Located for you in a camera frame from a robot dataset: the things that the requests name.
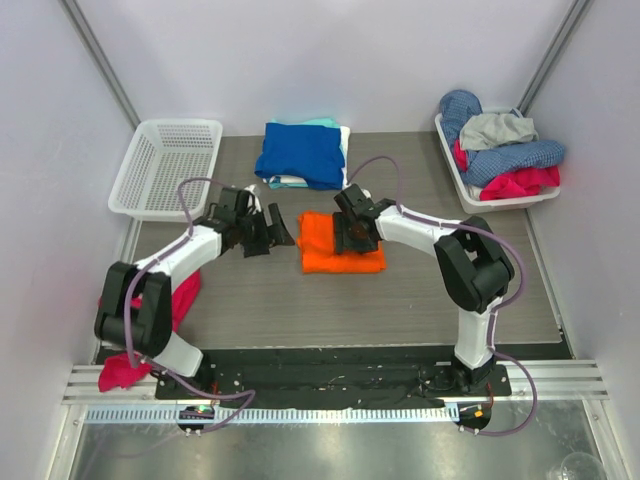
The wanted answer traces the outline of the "orange t-shirt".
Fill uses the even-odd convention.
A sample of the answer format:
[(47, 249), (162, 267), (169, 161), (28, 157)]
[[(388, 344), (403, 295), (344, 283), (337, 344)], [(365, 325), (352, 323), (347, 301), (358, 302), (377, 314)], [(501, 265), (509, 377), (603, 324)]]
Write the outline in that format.
[(372, 253), (335, 252), (331, 214), (307, 211), (298, 216), (297, 246), (304, 274), (376, 274), (387, 267), (383, 249)]

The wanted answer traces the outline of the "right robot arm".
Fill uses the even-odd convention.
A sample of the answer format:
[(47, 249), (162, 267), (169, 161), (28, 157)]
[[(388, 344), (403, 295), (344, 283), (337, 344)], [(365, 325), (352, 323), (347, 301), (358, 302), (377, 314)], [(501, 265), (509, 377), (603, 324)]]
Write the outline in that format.
[(382, 243), (394, 242), (437, 260), (446, 293), (458, 307), (458, 330), (451, 364), (432, 377), (431, 388), (465, 395), (484, 388), (496, 363), (497, 309), (515, 276), (486, 221), (439, 219), (387, 198), (375, 202), (356, 184), (334, 201), (336, 254), (374, 253)]

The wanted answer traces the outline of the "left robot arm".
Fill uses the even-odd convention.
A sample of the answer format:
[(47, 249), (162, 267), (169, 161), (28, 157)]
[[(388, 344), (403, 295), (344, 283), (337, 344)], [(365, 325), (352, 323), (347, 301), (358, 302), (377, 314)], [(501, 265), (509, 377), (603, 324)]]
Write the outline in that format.
[(174, 292), (236, 246), (248, 258), (293, 244), (276, 203), (263, 207), (253, 185), (224, 187), (207, 213), (189, 218), (185, 233), (172, 243), (136, 263), (109, 267), (94, 333), (179, 375), (178, 386), (187, 396), (203, 398), (212, 389), (213, 375), (204, 366), (204, 353), (173, 330)]

